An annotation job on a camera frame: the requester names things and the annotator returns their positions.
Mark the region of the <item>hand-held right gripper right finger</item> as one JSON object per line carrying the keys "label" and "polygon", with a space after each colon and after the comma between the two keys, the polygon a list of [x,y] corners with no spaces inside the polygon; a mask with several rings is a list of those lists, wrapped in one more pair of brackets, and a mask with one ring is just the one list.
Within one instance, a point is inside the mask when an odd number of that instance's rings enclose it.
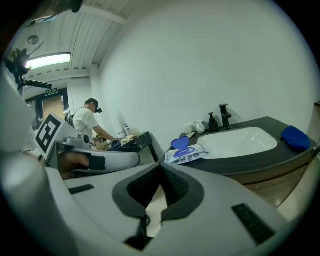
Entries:
{"label": "hand-held right gripper right finger", "polygon": [[[237,181],[183,165],[176,168],[196,179],[204,198],[187,218],[164,221],[149,243],[152,256],[262,256],[268,255],[283,239],[288,221],[276,208]],[[274,235],[257,244],[233,207],[245,204]]]}

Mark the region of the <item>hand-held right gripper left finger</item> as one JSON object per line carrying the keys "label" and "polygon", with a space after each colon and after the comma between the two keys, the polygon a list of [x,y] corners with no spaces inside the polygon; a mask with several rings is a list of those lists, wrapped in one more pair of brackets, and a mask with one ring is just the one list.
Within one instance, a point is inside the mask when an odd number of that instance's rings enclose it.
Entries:
{"label": "hand-held right gripper left finger", "polygon": [[125,241],[136,235],[140,221],[124,215],[113,200],[120,181],[157,164],[114,173],[63,180],[59,171],[46,168],[58,211],[72,234],[76,256],[158,256],[158,250],[138,250]]}

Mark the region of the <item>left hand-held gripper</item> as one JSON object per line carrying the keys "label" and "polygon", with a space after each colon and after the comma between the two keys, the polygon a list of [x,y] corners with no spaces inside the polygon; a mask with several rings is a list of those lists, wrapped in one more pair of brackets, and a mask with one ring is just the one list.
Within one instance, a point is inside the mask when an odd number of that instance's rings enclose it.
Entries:
{"label": "left hand-held gripper", "polygon": [[140,156],[135,152],[92,150],[92,140],[88,135],[78,133],[69,123],[53,113],[41,124],[34,142],[40,152],[38,159],[43,160],[48,168],[58,170],[58,155],[61,153],[86,155],[89,158],[89,167],[79,164],[73,171],[81,172],[82,176],[119,172],[134,168],[140,163]]}

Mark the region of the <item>person's left hand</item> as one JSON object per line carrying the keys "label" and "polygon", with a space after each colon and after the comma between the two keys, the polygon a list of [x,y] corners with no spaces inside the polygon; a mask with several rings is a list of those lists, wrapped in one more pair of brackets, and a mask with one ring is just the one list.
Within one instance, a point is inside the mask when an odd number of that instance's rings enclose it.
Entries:
{"label": "person's left hand", "polygon": [[77,152],[60,153],[57,157],[58,171],[63,180],[70,178],[71,173],[78,165],[88,168],[90,164],[89,158],[85,154]]}

